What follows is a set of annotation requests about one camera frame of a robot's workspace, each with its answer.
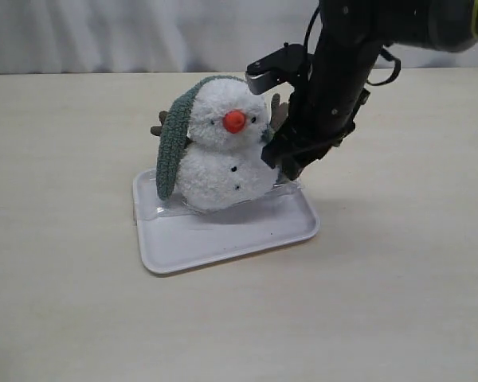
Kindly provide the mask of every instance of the orange nose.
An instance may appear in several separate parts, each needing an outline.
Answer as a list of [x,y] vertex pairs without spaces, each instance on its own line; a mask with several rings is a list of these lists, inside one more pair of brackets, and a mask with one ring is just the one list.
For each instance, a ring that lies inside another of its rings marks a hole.
[[245,128],[246,115],[239,110],[232,110],[223,118],[223,126],[232,134],[237,134]]

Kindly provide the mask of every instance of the white curtain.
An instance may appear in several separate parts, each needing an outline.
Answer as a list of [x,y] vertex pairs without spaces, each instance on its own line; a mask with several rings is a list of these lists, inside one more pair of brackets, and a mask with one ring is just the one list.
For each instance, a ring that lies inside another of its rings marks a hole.
[[[302,42],[315,6],[316,0],[0,0],[0,73],[240,72],[285,41]],[[311,48],[319,29],[317,23]],[[405,67],[478,66],[478,45],[458,55],[391,51]]]

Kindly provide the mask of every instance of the table surface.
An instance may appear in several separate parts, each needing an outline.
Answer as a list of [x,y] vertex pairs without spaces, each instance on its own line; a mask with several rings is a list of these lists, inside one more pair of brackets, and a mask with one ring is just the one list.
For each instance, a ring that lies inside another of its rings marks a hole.
[[478,68],[373,89],[313,240],[158,278],[131,184],[205,75],[0,76],[0,381],[478,381]]

